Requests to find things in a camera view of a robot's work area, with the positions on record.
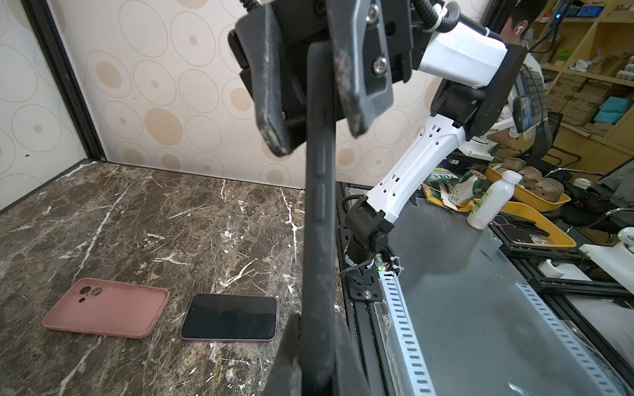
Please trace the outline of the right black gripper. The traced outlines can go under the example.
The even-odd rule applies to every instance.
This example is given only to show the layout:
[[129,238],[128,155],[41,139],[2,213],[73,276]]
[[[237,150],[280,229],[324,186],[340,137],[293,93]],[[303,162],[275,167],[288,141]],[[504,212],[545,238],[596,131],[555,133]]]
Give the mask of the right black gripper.
[[409,1],[244,1],[247,14],[229,32],[255,121],[277,157],[293,150],[285,119],[307,114],[307,55],[330,43],[337,117],[358,138],[392,107],[393,86],[406,83],[421,49]]

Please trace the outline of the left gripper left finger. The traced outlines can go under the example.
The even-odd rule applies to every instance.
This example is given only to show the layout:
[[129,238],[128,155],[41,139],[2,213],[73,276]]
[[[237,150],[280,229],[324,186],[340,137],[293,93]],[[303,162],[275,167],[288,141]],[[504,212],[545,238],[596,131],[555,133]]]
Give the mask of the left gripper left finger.
[[300,314],[291,314],[262,395],[301,395]]

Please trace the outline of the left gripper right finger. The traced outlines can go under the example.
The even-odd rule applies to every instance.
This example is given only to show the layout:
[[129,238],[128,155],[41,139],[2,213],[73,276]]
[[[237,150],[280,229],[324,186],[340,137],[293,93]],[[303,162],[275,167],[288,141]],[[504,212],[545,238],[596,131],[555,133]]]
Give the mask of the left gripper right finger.
[[335,376],[334,395],[368,395],[368,380],[363,372],[355,343],[344,317],[335,312]]

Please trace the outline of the black phone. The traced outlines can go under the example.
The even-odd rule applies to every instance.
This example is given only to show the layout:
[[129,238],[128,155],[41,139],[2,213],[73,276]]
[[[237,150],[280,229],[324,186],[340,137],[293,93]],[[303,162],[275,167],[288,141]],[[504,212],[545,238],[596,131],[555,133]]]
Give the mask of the black phone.
[[330,43],[307,55],[305,241],[300,329],[302,393],[330,395],[335,375],[335,123]]

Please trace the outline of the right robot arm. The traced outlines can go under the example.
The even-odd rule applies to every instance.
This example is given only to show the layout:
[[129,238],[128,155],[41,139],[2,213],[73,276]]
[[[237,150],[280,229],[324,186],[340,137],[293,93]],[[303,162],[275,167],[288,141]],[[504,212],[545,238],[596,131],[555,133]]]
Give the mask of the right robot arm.
[[335,124],[360,137],[412,72],[440,77],[430,117],[391,171],[346,216],[357,267],[388,244],[406,202],[434,168],[497,121],[527,53],[464,16],[455,1],[243,2],[229,47],[278,157],[307,151],[306,181],[325,204],[335,184]]

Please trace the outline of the yellow tray with clutter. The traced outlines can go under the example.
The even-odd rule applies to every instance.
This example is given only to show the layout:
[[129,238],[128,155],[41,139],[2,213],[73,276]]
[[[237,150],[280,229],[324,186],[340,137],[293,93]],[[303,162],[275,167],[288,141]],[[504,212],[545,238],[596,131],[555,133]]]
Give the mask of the yellow tray with clutter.
[[[422,191],[429,202],[460,213],[471,212],[478,202],[478,199],[474,198],[463,206],[454,206],[452,202],[448,201],[445,186],[440,186],[436,189],[424,184]],[[562,193],[557,202],[551,202],[543,200],[540,196],[536,196],[522,186],[517,186],[513,201],[510,201],[501,212],[532,220],[536,223],[538,228],[550,234],[544,239],[544,244],[520,242],[520,245],[535,248],[539,246],[559,249],[575,248],[577,246],[576,242],[566,232],[559,229],[553,222],[545,217],[546,213],[558,210],[569,202],[571,202],[571,198],[566,193]]]

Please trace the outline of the white plastic bottle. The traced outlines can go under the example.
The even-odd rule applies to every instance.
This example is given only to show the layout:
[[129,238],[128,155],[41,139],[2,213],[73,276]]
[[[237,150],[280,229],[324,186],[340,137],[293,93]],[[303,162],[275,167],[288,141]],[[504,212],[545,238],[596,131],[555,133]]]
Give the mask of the white plastic bottle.
[[494,182],[484,196],[467,216],[467,223],[474,229],[483,230],[488,227],[495,216],[510,201],[515,187],[523,180],[523,176],[515,171],[506,171],[502,178]]

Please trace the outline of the wooden shelf with boxes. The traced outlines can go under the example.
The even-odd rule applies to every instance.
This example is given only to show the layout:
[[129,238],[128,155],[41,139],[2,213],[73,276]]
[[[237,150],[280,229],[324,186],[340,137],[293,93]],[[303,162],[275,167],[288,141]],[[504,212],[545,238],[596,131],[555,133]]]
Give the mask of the wooden shelf with boxes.
[[562,117],[549,161],[607,172],[632,158],[633,3],[584,1],[539,50],[550,109]]

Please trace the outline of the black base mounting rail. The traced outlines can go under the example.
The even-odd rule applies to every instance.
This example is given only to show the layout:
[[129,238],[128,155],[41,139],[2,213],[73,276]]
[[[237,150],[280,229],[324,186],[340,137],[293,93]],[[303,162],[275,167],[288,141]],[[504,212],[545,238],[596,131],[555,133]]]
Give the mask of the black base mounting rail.
[[393,395],[395,386],[381,335],[381,316],[376,311],[383,292],[376,267],[363,267],[342,280],[348,329],[372,395]]

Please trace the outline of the black frame post right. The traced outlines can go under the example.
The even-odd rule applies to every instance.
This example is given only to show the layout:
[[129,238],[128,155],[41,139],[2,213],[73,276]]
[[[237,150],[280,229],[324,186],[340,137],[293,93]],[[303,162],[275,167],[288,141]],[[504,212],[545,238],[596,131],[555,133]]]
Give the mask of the black frame post right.
[[87,157],[90,160],[106,161],[107,156],[99,140],[97,127],[69,52],[65,48],[52,6],[47,1],[34,0],[22,0],[21,5]]

